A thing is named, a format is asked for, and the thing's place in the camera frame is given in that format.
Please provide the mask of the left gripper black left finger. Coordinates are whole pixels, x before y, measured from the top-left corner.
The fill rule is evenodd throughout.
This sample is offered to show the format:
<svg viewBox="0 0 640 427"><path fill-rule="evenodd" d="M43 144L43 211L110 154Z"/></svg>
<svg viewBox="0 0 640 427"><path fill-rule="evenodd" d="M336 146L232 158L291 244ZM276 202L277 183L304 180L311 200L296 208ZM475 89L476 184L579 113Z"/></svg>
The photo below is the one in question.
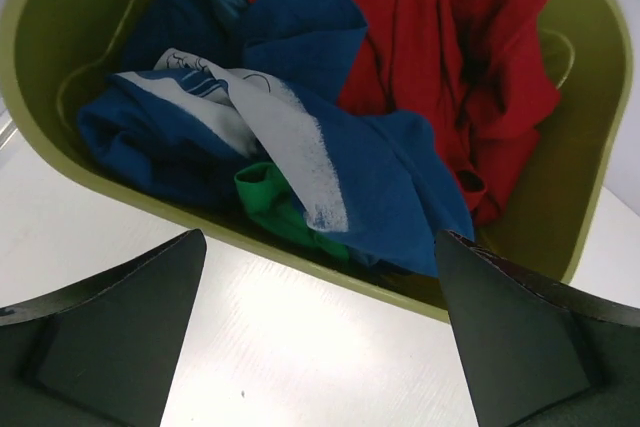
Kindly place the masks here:
<svg viewBox="0 0 640 427"><path fill-rule="evenodd" d="M206 251L203 233L187 231L2 307L2 425L159 425Z"/></svg>

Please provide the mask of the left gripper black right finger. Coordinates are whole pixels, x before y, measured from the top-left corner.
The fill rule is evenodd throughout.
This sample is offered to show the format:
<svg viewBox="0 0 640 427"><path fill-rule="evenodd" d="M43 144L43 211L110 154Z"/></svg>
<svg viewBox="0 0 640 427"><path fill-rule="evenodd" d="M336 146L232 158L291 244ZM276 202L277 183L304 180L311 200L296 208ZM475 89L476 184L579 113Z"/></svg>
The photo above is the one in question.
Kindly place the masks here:
<svg viewBox="0 0 640 427"><path fill-rule="evenodd" d="M439 282L481 426L636 426L639 311L453 232Z"/></svg>

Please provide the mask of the dark blue printed t-shirt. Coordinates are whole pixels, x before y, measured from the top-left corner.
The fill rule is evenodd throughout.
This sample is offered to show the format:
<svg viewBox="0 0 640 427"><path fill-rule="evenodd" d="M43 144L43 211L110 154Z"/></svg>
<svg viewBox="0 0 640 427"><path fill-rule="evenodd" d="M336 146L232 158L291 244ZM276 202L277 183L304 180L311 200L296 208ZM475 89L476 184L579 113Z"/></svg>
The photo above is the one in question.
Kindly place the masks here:
<svg viewBox="0 0 640 427"><path fill-rule="evenodd" d="M275 39L274 18L252 4L223 40L202 2L157 0L121 71L78 112L89 152L132 187L208 212L243 209L236 173L272 162L307 226L346 246L348 261L436 276L438 232L473 226L453 195L433 203L444 164L423 117L365 116L352 136L328 107L311 112L252 65L252 48Z"/></svg>

